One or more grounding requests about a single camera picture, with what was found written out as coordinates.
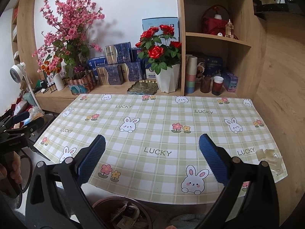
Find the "perfume bottle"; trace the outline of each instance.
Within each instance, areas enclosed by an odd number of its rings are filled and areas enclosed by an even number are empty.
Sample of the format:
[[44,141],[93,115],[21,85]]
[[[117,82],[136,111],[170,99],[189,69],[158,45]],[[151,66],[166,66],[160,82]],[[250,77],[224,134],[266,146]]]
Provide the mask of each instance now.
[[226,25],[226,37],[234,38],[234,25],[229,19],[228,24]]

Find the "white wall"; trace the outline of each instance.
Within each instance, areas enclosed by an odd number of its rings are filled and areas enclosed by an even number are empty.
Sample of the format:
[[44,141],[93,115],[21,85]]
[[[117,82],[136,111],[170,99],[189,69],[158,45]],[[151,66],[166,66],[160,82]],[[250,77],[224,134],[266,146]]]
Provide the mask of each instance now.
[[16,101],[20,84],[13,81],[10,68],[15,64],[11,40],[13,9],[5,11],[0,17],[0,115]]
[[[49,0],[54,12],[56,12],[55,1]],[[92,0],[92,2],[97,3],[96,7],[101,6],[104,9],[105,19],[102,22],[95,22],[90,31],[88,30],[87,37],[88,39],[97,37],[102,48],[106,45],[129,41],[135,47],[143,32],[142,19],[178,17],[177,0]],[[43,44],[41,31],[55,32],[39,12],[42,6],[43,0],[35,0],[34,20],[37,48]],[[93,54],[90,57],[104,55],[104,52],[94,52]]]

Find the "red handbag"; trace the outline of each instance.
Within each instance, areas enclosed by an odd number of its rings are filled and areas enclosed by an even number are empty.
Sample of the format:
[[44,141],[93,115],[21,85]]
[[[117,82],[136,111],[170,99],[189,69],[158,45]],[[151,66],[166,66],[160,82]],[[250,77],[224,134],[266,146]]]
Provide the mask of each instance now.
[[207,9],[201,18],[202,33],[212,34],[212,35],[218,35],[219,33],[222,33],[222,35],[225,36],[226,35],[226,25],[227,25],[228,21],[219,20],[219,19],[215,19],[215,18],[205,18],[208,11],[210,11],[211,9],[213,9],[217,6],[222,7],[229,14],[229,11],[224,6],[219,5],[219,4],[214,5],[214,6],[210,7],[209,9]]

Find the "red liquid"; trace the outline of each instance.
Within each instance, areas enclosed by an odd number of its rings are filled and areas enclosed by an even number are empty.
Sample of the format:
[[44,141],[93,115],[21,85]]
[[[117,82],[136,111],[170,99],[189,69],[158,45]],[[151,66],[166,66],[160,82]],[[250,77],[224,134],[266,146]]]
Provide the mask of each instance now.
[[215,83],[215,81],[213,81],[213,87],[212,87],[212,94],[213,95],[220,95],[222,93],[222,84],[223,83]]

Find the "white fan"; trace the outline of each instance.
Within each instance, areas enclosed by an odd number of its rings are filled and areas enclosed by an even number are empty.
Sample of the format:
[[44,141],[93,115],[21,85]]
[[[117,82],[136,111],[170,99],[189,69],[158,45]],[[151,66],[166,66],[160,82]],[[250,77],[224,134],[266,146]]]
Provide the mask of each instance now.
[[16,83],[20,83],[22,78],[24,77],[25,82],[27,83],[27,86],[29,87],[29,90],[30,90],[30,92],[32,94],[32,97],[34,98],[37,106],[41,109],[41,107],[40,107],[40,105],[39,105],[39,103],[38,103],[38,101],[37,101],[37,99],[35,97],[35,94],[34,94],[32,88],[31,88],[29,79],[27,78],[26,71],[25,71],[25,63],[22,62],[20,64],[13,65],[12,68],[10,69],[10,74],[11,74],[12,79]]

